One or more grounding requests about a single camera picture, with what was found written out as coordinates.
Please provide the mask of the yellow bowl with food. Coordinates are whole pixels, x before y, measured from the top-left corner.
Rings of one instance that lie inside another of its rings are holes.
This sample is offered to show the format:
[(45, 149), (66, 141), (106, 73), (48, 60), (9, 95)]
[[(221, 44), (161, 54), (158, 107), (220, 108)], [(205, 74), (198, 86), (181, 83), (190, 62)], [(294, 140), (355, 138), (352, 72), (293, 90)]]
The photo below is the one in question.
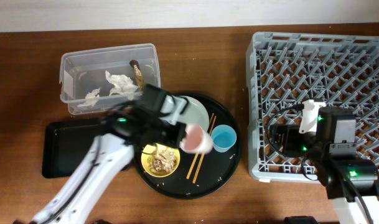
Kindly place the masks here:
[(141, 151), (141, 165), (153, 177), (167, 177), (178, 168), (180, 152), (178, 149), (161, 144), (145, 146)]

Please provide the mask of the pink cup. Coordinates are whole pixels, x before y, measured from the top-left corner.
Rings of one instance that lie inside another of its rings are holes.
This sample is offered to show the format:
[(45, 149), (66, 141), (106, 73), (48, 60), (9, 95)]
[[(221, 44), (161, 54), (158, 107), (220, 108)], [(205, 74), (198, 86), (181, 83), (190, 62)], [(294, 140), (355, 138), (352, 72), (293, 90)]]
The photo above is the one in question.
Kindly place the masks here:
[(179, 147), (188, 154), (208, 154), (213, 149), (213, 140), (200, 125), (188, 124), (185, 128), (185, 137)]

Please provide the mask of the light blue cup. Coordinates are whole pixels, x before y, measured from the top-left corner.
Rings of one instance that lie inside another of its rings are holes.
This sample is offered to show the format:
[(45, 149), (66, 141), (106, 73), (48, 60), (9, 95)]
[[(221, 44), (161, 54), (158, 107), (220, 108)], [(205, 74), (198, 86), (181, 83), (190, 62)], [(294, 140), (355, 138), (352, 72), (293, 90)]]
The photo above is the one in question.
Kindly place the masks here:
[(237, 140), (235, 130), (226, 124), (221, 124), (214, 128), (211, 137), (213, 140), (213, 148), (217, 152), (227, 152)]

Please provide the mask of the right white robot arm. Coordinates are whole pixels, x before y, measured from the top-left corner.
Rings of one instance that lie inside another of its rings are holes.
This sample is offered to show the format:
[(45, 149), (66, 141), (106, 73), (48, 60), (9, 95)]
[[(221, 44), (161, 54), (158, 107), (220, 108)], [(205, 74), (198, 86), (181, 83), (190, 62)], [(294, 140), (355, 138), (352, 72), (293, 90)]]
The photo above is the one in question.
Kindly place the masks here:
[(372, 161), (357, 156), (353, 111), (307, 105), (292, 109), (302, 111), (301, 124), (268, 124), (270, 148), (314, 165), (340, 223), (379, 223), (379, 173)]

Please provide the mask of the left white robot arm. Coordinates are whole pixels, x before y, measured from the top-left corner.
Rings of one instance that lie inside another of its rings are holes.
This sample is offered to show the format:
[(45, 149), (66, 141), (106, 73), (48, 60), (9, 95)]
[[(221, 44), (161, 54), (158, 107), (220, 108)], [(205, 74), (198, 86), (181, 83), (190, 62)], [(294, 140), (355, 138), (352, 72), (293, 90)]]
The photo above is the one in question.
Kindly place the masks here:
[(85, 223), (110, 182), (147, 145), (179, 147), (185, 137), (178, 118), (187, 98), (147, 84), (137, 100), (118, 103), (100, 118), (104, 131), (58, 194), (31, 223)]

